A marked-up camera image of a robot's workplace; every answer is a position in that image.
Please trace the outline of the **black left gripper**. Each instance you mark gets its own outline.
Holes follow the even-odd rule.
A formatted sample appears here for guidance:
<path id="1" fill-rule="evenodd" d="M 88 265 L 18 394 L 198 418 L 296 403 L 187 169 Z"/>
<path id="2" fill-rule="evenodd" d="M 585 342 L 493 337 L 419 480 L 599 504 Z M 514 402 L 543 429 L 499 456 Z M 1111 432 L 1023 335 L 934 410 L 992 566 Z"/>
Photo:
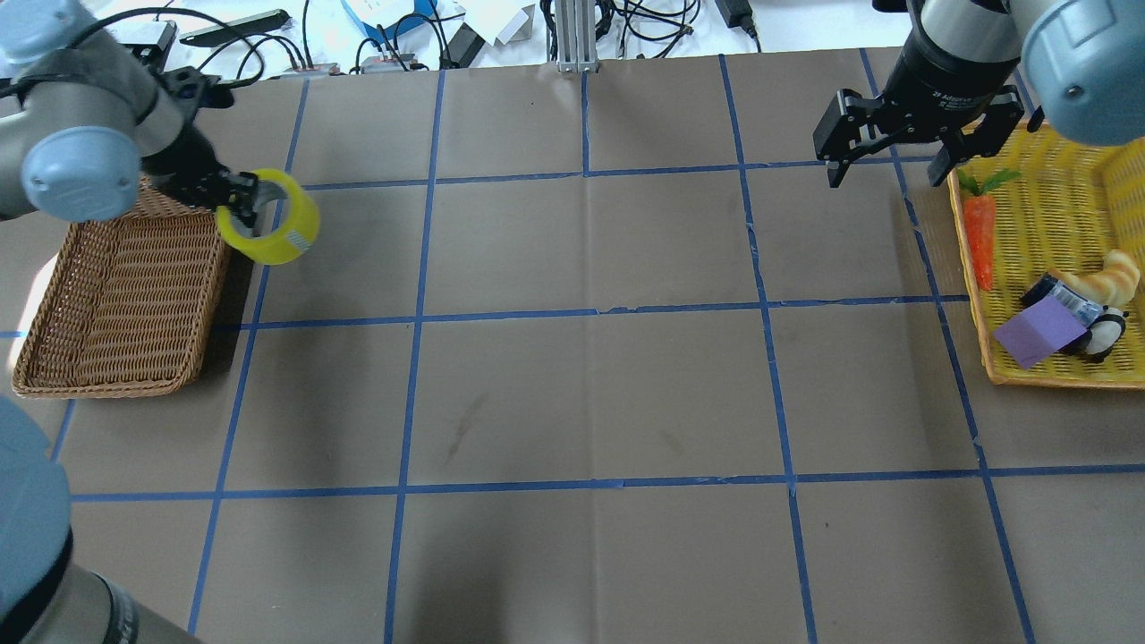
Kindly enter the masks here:
<path id="1" fill-rule="evenodd" d="M 202 131 L 184 125 L 164 149 L 143 157 L 150 183 L 171 199 L 194 209 L 230 209 L 232 227 L 242 235 L 260 235 L 269 196 L 260 193 L 255 173 L 234 173 L 218 162 Z"/>

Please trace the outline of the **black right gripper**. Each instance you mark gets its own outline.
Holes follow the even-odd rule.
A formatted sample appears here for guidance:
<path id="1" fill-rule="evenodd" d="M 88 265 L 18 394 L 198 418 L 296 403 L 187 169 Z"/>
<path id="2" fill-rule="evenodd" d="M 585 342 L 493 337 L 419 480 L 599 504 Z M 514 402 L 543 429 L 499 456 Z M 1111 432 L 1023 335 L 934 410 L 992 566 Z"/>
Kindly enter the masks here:
<path id="1" fill-rule="evenodd" d="M 852 165 L 891 144 L 940 139 L 929 163 L 932 187 L 971 158 L 996 156 L 1025 117 L 1020 91 L 1006 85 L 1019 61 L 965 60 L 927 37 L 908 37 L 879 97 L 839 89 L 827 103 L 812 133 L 827 186 L 839 188 Z"/>

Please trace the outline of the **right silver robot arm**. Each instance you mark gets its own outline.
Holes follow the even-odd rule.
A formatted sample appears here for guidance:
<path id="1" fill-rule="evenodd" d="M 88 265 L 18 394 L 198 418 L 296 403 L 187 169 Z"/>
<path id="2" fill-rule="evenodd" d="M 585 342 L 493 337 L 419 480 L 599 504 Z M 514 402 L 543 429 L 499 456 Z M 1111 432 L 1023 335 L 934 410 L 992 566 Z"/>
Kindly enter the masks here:
<path id="1" fill-rule="evenodd" d="M 1026 107 L 1014 69 L 1039 97 L 1030 127 L 1049 121 L 1080 144 L 1142 138 L 1142 1 L 875 1 L 905 13 L 908 33 L 878 97 L 840 89 L 813 132 L 815 157 L 837 188 L 850 167 L 897 144 L 940 147 L 927 176 L 940 184 L 976 157 L 994 157 Z"/>

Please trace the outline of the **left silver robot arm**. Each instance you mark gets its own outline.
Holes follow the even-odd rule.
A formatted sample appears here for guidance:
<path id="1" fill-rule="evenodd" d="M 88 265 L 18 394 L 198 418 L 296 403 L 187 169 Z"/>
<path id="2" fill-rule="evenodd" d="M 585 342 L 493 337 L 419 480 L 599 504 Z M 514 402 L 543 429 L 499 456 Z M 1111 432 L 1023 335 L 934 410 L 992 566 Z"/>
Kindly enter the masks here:
<path id="1" fill-rule="evenodd" d="M 3 1 L 3 220 L 34 211 L 70 223 L 125 215 L 139 179 L 189 207 L 254 225 L 254 173 L 216 158 L 181 97 L 79 1 Z M 183 627 L 73 559 L 72 497 L 47 438 L 3 401 L 3 643 L 192 643 Z"/>

